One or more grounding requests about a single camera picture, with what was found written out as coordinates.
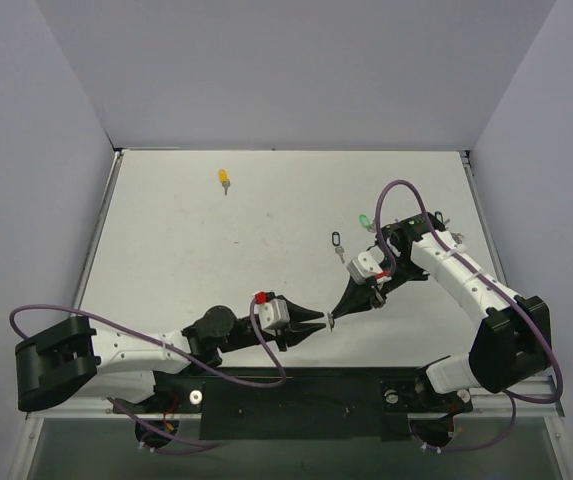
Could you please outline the keys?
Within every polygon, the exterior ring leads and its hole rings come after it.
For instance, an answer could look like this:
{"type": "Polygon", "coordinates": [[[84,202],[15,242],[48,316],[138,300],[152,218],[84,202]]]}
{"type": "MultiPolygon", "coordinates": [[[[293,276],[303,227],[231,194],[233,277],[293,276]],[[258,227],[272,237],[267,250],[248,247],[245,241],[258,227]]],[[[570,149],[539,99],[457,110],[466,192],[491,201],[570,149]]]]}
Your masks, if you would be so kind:
{"type": "Polygon", "coordinates": [[[331,312],[328,312],[327,315],[326,315],[326,318],[327,318],[327,323],[328,323],[328,326],[329,326],[329,330],[330,330],[330,331],[333,331],[333,330],[335,329],[335,325],[336,325],[336,321],[335,321],[335,319],[334,319],[334,316],[332,315],[331,312]]]}

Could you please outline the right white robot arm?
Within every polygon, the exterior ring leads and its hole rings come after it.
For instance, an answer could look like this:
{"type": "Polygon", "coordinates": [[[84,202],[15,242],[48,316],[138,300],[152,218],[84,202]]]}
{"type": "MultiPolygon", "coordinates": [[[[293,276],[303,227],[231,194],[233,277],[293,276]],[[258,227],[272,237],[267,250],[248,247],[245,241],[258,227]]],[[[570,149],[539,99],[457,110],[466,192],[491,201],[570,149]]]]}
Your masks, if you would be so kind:
{"type": "Polygon", "coordinates": [[[388,224],[382,235],[393,257],[378,261],[367,249],[348,262],[349,281],[332,319],[381,308],[405,283],[433,279],[477,329],[469,352],[431,363],[413,383],[419,406],[434,409],[450,393],[469,388],[500,393],[551,367],[546,303],[519,295],[485,272],[438,214],[388,224]]]}

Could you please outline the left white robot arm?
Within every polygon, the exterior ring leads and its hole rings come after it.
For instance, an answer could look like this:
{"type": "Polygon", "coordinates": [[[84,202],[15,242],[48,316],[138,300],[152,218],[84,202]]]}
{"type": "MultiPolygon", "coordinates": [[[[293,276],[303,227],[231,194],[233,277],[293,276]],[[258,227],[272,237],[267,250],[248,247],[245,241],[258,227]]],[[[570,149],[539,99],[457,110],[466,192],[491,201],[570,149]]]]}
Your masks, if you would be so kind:
{"type": "Polygon", "coordinates": [[[222,354],[260,346],[274,359],[272,345],[285,352],[325,327],[322,313],[273,293],[254,298],[243,318],[218,305],[187,327],[159,334],[78,309],[67,314],[35,335],[22,335],[15,347],[22,412],[48,410],[76,395],[140,403],[158,412],[169,405],[172,388],[157,376],[195,368],[244,385],[220,370],[222,354]]]}

